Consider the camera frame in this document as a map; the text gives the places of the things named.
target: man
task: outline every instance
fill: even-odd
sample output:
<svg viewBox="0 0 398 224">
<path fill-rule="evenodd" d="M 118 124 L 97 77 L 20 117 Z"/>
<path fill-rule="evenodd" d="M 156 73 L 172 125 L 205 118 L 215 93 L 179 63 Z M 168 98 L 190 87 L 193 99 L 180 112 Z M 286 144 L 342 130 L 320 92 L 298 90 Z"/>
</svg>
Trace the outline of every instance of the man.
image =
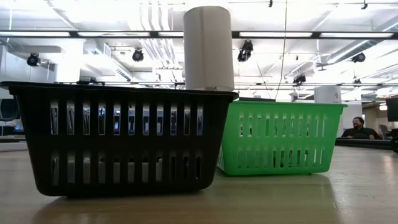
<svg viewBox="0 0 398 224">
<path fill-rule="evenodd" d="M 371 128 L 364 128 L 365 121 L 361 117 L 353 119 L 354 128 L 344 131 L 341 137 L 349 139 L 381 139 L 380 136 Z"/>
</svg>

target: wooden table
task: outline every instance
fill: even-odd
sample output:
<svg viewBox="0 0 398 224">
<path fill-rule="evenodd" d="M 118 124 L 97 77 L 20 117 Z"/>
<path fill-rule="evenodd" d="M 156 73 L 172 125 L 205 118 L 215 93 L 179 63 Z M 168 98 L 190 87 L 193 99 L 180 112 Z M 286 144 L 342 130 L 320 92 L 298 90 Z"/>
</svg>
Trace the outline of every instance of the wooden table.
<svg viewBox="0 0 398 224">
<path fill-rule="evenodd" d="M 398 223 L 398 154 L 336 147 L 331 171 L 227 177 L 199 193 L 46 197 L 27 151 L 0 153 L 0 223 Z"/>
</svg>

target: ceiling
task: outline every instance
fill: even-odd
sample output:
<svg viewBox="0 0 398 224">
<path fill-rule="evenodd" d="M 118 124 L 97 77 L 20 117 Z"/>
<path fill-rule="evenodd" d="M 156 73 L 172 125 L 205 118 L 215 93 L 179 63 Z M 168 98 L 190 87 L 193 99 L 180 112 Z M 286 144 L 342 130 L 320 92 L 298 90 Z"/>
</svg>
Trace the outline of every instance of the ceiling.
<svg viewBox="0 0 398 224">
<path fill-rule="evenodd" d="M 160 0 L 160 1 L 128 1 L 128 0 L 0 0 L 0 30 L 183 30 L 183 15 L 193 1 Z M 368 7 L 362 10 L 363 0 L 274 0 L 272 7 L 269 1 L 229 0 L 225 4 L 231 14 L 232 30 L 297 30 L 297 31 L 383 31 L 388 23 L 398 23 L 398 1 L 373 0 L 366 1 Z M 152 7 L 159 7 L 159 16 L 152 19 Z M 167 12 L 166 20 L 161 15 Z M 68 52 L 71 45 L 82 40 L 67 39 L 11 39 L 14 46 L 59 46 Z M 243 40 L 233 40 L 234 76 L 236 82 L 291 83 L 294 76 L 305 74 L 307 83 L 352 83 L 354 77 L 361 78 L 362 83 L 395 83 L 398 78 L 396 58 L 398 41 L 388 40 L 363 51 L 366 61 L 353 63 L 348 60 L 329 65 L 326 70 L 319 71 L 317 63 L 326 63 L 330 55 L 347 48 L 355 40 L 252 40 L 253 56 L 244 63 L 236 58 Z M 149 40 L 137 39 L 97 39 L 99 46 L 107 44 L 111 49 L 111 58 L 118 66 L 136 80 L 157 82 L 183 81 L 183 40 L 174 39 Z M 143 44 L 158 46 L 163 54 L 167 68 L 159 69 L 162 59 L 152 60 Z M 166 47 L 173 49 L 175 61 L 169 63 Z M 144 60 L 134 62 L 131 58 L 135 48 L 144 48 Z M 57 63 L 60 56 L 49 56 Z M 107 63 L 92 62 L 91 71 L 96 77 L 106 77 L 107 81 L 120 81 L 112 69 L 103 68 Z M 273 97 L 275 90 L 252 90 L 250 86 L 237 86 L 241 93 L 252 96 Z M 279 98 L 290 99 L 293 92 L 303 96 L 313 93 L 311 87 L 285 87 L 279 92 Z M 365 96 L 371 96 L 377 88 L 362 88 Z"/>
</svg>

